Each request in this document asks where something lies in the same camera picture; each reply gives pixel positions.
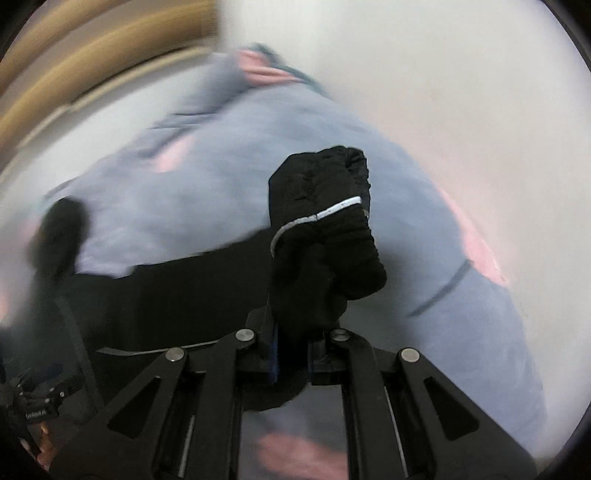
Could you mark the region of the person's left hand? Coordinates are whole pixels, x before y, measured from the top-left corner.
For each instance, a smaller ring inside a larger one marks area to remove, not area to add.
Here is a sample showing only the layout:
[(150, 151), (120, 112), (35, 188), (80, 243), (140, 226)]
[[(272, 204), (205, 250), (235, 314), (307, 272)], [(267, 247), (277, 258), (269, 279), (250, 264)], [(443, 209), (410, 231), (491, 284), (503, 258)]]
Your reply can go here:
[(50, 438), (50, 429), (46, 422), (41, 422), (34, 426), (39, 434), (39, 440), (36, 443), (39, 452), (35, 454), (31, 447), (28, 447), (29, 453), (33, 456), (36, 462), (46, 471), (48, 471), (53, 463), (58, 449), (53, 444)]

